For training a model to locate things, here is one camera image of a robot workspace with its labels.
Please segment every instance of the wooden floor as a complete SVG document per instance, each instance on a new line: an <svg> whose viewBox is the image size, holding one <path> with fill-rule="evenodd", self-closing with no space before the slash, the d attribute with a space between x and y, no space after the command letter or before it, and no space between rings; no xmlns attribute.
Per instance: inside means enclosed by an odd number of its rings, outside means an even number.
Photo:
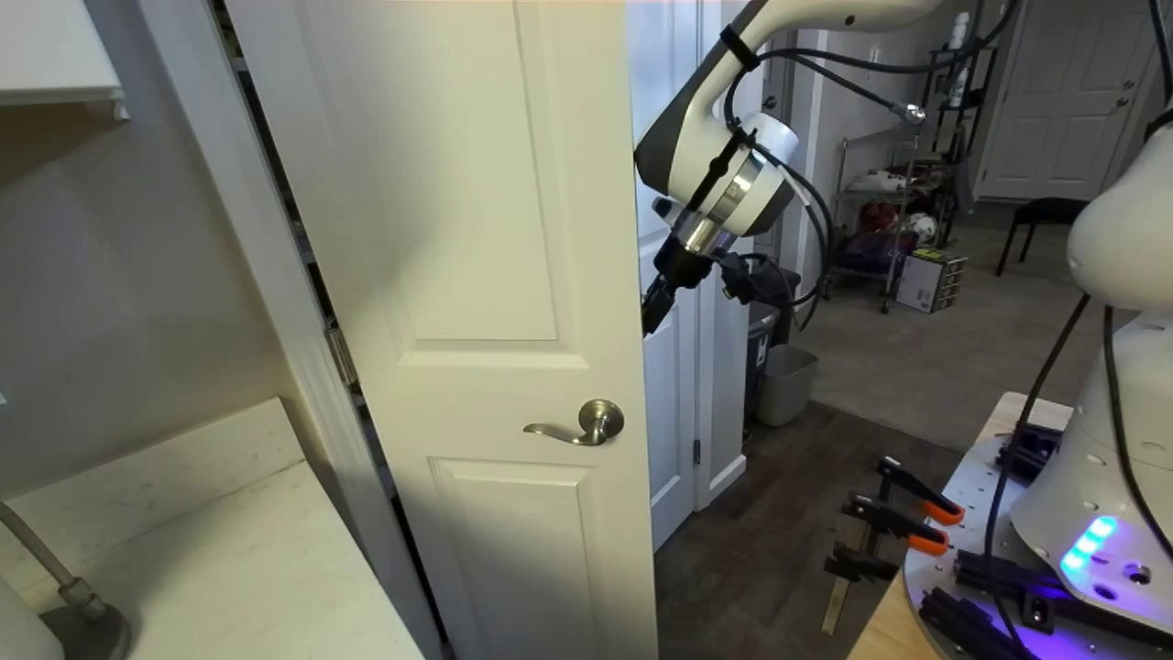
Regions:
<svg viewBox="0 0 1173 660"><path fill-rule="evenodd" d="M831 574L820 572L841 504L875 491L875 457L895 455L945 485L961 452L809 405L789 430L751 430L748 473L658 553L660 649L668 660L826 660L846 657L885 583L856 583L841 631L820 633Z"/></svg>

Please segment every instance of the white shelf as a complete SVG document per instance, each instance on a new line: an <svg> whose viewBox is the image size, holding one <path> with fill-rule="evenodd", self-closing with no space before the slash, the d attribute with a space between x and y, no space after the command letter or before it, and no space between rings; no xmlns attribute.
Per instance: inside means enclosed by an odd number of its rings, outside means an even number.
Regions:
<svg viewBox="0 0 1173 660"><path fill-rule="evenodd" d="M86 0L0 0L0 105L123 101Z"/></svg>

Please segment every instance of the floor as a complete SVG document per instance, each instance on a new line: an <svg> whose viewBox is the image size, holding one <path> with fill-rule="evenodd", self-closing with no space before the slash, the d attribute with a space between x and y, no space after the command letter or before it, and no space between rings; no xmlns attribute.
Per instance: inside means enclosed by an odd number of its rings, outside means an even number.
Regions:
<svg viewBox="0 0 1173 660"><path fill-rule="evenodd" d="M879 316L875 286L837 286L798 349L813 352L813 398L902 430L911 435L969 448L1000 392L1028 392L1053 349L1077 288L1068 275L1068 227L1043 227L1028 265L993 265L1007 210L980 210L957 224L954 251L969 257L957 309ZM1071 402L1095 358L1100 309L1088 309L1044 397Z"/></svg>
<svg viewBox="0 0 1173 660"><path fill-rule="evenodd" d="M856 526L841 504L856 491L875 491L879 455L932 485L945 485L961 462L961 452L818 402L796 424L751 430L748 473L658 553L665 657L846 657L885 583L850 586L830 638L820 617L831 574L820 562L837 530Z"/></svg>

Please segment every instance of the door hinge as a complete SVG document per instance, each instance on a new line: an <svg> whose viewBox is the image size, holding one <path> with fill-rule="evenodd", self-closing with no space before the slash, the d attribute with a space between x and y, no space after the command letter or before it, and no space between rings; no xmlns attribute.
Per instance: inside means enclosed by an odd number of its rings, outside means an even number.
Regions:
<svg viewBox="0 0 1173 660"><path fill-rule="evenodd" d="M338 323L328 327L328 345L332 345L332 356L333 356L340 383L349 383L349 389L360 383L360 371L356 371L354 349L345 345Z"/></svg>

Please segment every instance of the chair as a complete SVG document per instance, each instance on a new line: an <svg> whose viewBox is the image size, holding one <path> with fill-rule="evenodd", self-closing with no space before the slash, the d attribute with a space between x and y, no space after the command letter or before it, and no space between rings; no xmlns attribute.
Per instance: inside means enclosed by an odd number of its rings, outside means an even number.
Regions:
<svg viewBox="0 0 1173 660"><path fill-rule="evenodd" d="M1077 199L1035 199L1035 202L1020 206L1020 210L1017 210L1017 221L1011 221L1011 231L1004 234L1004 246L1000 246L1000 257L999 257L999 278L1000 278L1000 270L1004 270L1004 259L1007 259L1007 251L1011 251L1017 234L1020 234L1022 224L1028 224L1028 243L1022 243L1022 248L1020 248L1020 265L1022 265L1028 251L1032 251L1035 227L1038 227L1038 224L1068 224L1068 227L1071 227L1084 206L1088 206L1088 202L1077 202Z"/></svg>

